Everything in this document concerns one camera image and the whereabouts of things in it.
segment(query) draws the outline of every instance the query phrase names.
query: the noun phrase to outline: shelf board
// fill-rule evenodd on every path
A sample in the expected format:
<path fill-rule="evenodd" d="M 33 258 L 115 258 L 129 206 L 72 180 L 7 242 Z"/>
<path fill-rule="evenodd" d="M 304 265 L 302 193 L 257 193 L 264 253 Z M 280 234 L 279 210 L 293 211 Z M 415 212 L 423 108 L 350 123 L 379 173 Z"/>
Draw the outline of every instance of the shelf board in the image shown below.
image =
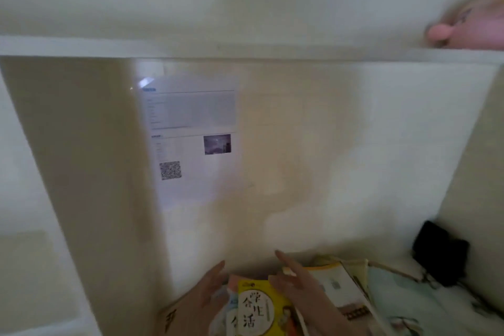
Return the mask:
<path fill-rule="evenodd" d="M 181 40 L 114 40 L 0 36 L 0 56 L 385 61 L 502 64 L 504 52 L 364 46 L 221 44 Z"/>

